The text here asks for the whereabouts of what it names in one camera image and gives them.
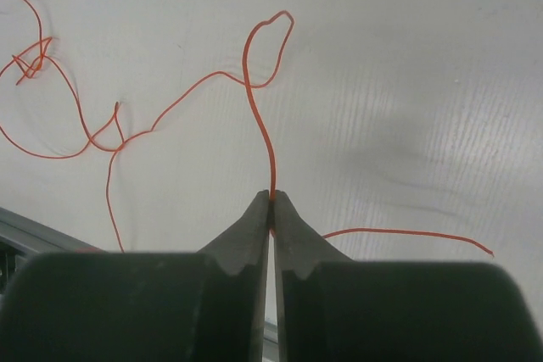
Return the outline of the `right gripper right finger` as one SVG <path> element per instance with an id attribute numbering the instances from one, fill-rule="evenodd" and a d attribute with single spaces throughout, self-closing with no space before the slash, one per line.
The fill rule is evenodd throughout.
<path id="1" fill-rule="evenodd" d="M 514 280 L 480 262 L 355 261 L 274 203 L 282 361 L 539 361 Z"/>

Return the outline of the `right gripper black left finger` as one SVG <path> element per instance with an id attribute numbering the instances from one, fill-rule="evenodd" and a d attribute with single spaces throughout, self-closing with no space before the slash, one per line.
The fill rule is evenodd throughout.
<path id="1" fill-rule="evenodd" d="M 193 253 L 47 253 L 9 283 L 4 361 L 259 361 L 269 194 Z"/>

